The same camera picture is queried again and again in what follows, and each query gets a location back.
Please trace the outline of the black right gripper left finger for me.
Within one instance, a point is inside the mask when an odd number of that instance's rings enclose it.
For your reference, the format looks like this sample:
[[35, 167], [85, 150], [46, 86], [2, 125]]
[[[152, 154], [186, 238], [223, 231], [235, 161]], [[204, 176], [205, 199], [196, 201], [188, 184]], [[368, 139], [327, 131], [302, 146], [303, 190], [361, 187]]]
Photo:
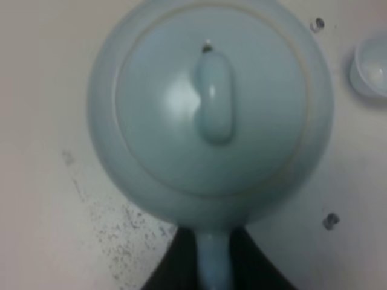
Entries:
[[143, 289], [198, 289], [197, 248], [194, 233], [179, 228], [161, 262]]

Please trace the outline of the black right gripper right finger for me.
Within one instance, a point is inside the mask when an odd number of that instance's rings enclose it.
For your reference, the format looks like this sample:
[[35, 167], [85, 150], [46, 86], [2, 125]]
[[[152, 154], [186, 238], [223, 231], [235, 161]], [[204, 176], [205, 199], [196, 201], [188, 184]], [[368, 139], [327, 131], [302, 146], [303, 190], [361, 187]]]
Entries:
[[259, 249], [245, 228], [232, 231], [230, 254], [235, 289], [296, 289]]

